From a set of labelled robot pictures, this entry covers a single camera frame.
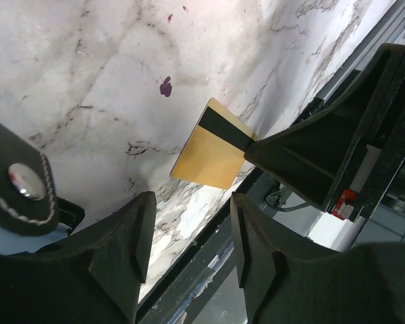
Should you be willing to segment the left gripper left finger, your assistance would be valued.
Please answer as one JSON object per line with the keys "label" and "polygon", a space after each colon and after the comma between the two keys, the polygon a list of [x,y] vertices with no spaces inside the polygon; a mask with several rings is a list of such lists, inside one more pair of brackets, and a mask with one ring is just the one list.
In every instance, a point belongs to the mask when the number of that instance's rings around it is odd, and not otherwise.
{"label": "left gripper left finger", "polygon": [[133,323],[156,218],[143,192],[34,253],[0,255],[0,323]]}

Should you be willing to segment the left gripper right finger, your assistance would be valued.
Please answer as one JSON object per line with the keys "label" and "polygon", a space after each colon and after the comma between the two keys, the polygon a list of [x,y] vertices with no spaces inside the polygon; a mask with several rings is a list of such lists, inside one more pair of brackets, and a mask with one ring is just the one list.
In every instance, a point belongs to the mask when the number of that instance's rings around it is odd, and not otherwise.
{"label": "left gripper right finger", "polygon": [[405,243],[338,252],[237,192],[230,214],[249,323],[405,323]]}

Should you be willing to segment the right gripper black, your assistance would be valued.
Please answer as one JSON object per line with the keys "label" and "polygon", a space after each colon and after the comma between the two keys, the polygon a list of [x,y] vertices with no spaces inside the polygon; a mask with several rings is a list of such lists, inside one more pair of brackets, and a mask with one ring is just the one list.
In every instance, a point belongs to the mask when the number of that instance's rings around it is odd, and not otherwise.
{"label": "right gripper black", "polygon": [[250,145],[244,157],[339,219],[370,219],[380,204],[400,208],[405,203],[405,45],[381,45],[335,101]]}

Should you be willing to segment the gold magnetic stripe card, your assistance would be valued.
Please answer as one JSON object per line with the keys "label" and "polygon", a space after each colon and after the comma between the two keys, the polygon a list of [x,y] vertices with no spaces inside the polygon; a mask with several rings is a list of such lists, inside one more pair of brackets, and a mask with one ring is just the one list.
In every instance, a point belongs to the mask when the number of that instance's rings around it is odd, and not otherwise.
{"label": "gold magnetic stripe card", "polygon": [[209,99],[170,173],[175,179],[229,189],[257,134],[214,98]]}

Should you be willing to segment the black card holder wallet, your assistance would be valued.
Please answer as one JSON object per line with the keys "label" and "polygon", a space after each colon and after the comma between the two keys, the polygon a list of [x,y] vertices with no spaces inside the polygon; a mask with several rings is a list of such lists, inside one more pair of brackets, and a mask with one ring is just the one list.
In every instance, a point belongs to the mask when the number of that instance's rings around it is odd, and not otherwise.
{"label": "black card holder wallet", "polygon": [[48,158],[0,123],[0,254],[36,252],[68,237],[84,216],[58,197]]}

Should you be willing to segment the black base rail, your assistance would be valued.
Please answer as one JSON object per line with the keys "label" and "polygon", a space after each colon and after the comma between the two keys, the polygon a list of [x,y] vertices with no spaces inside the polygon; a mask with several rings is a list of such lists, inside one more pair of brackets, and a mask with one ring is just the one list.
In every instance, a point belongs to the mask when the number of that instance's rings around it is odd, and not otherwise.
{"label": "black base rail", "polygon": [[137,323],[192,323],[235,267],[230,202],[143,298]]}

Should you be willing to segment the aluminium frame rail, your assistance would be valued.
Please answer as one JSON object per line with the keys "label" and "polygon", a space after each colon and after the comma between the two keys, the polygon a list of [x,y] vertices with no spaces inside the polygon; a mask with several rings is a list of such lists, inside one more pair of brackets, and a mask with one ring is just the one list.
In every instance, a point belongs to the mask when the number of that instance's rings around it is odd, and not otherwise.
{"label": "aluminium frame rail", "polygon": [[294,123],[298,124],[316,115],[339,98],[383,43],[405,44],[405,1],[396,1],[390,7]]}

